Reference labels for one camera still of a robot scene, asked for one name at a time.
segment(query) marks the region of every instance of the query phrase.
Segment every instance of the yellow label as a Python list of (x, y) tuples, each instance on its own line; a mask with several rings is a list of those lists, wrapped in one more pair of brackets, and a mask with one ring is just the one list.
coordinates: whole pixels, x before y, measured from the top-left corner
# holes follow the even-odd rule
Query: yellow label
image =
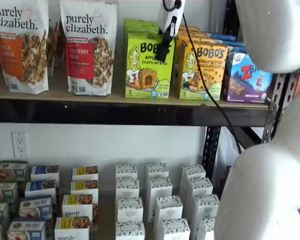
[(77, 167), (75, 169), (75, 175), (85, 175), (85, 168), (84, 167)]
[(60, 221), (60, 229), (72, 229), (73, 217), (63, 217)]
[(84, 190), (85, 182), (84, 181), (75, 181), (74, 182), (74, 190)]
[(77, 205), (78, 204), (78, 197), (73, 196), (73, 195), (67, 196), (66, 204), (67, 205)]

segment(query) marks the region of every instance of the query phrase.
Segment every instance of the black cable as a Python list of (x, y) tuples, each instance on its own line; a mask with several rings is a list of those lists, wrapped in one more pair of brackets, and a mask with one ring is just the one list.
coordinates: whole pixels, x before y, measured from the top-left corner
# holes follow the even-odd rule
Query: black cable
[[(188, 25), (187, 25), (185, 14), (183, 14), (182, 17), (183, 17), (183, 21), (184, 21), (184, 26), (185, 26), (185, 29), (186, 29), (186, 33), (188, 34), (188, 37), (189, 37), (189, 40), (190, 40), (190, 43), (191, 43), (191, 46), (192, 46), (192, 49), (193, 49), (194, 56), (195, 56), (196, 62), (198, 64), (199, 63), (198, 55), (197, 55), (197, 52), (196, 52), (196, 49), (195, 49), (194, 42), (192, 41), (190, 33), (189, 33), (189, 29), (188, 29)], [(232, 133), (232, 135), (234, 137), (234, 140), (235, 140), (235, 144), (236, 144), (236, 146), (238, 148), (238, 152), (239, 152), (239, 154), (241, 154), (240, 144), (239, 144), (238, 138), (237, 138), (237, 136), (235, 134), (234, 127), (232, 126), (232, 124), (231, 124), (228, 116), (224, 112), (224, 110), (220, 107), (220, 105), (216, 102), (216, 100), (210, 94), (210, 92), (209, 92), (209, 90), (208, 90), (208, 88), (206, 86), (206, 83), (204, 81), (204, 76), (202, 74), (201, 67), (199, 66), (199, 64), (198, 64), (198, 70), (200, 72), (201, 81), (203, 83), (203, 86), (204, 86), (204, 89), (205, 89), (206, 93), (208, 94), (209, 98), (212, 100), (212, 102), (214, 103), (214, 105), (219, 109), (219, 111), (222, 113), (222, 115), (224, 116), (225, 120), (227, 121), (227, 123), (229, 125), (229, 128), (230, 128), (230, 132)]]

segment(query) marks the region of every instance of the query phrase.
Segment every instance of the bobo's oat bites box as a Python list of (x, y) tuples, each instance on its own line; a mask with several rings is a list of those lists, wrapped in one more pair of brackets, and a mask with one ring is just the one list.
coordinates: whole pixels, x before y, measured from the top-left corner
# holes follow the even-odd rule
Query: bobo's oat bites box
[(158, 61), (156, 55), (161, 38), (155, 34), (128, 33), (126, 98), (168, 98), (175, 43), (170, 43), (165, 62)]
[(0, 61), (11, 92), (39, 94), (49, 89), (48, 33), (48, 1), (0, 1)]
[(259, 69), (248, 54), (230, 51), (223, 94), (228, 102), (265, 103), (272, 76)]
[(117, 33), (117, 5), (102, 1), (61, 0), (66, 36), (68, 91), (111, 94)]
[(220, 99), (228, 47), (222, 44), (193, 42), (199, 62), (190, 42), (181, 44), (181, 64), (177, 90), (180, 99), (210, 100), (201, 79), (215, 100)]

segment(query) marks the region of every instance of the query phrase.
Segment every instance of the cartoon illustration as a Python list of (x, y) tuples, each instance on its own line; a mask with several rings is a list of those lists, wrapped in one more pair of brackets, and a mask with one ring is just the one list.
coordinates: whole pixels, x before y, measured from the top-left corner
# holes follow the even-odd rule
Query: cartoon illustration
[(260, 91), (260, 88), (262, 87), (262, 78), (264, 77), (264, 75), (261, 73), (260, 74), (260, 77), (258, 77), (257, 79), (256, 79), (256, 83), (255, 83), (255, 85), (257, 85), (257, 91)]
[(126, 83), (134, 88), (140, 88), (138, 81), (138, 74), (140, 52), (136, 46), (132, 47), (128, 53), (127, 65), (126, 65)]
[(188, 82), (189, 79), (193, 79), (196, 73), (195, 64), (196, 57), (193, 51), (190, 51), (185, 57), (185, 64), (182, 73), (182, 83)]

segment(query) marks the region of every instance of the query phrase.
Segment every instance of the shelf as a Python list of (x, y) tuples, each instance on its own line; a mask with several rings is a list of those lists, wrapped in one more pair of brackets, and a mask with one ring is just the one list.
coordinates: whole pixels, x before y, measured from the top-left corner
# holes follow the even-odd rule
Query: shelf
[[(166, 126), (227, 126), (211, 101), (179, 100), (175, 90), (168, 99), (125, 98), (124, 84), (113, 77), (112, 94), (78, 96), (68, 92), (65, 68), (49, 79), (49, 91), (38, 95), (9, 92), (0, 73), (0, 122), (52, 124), (111, 124)], [(233, 126), (263, 127), (266, 104), (221, 100)]]

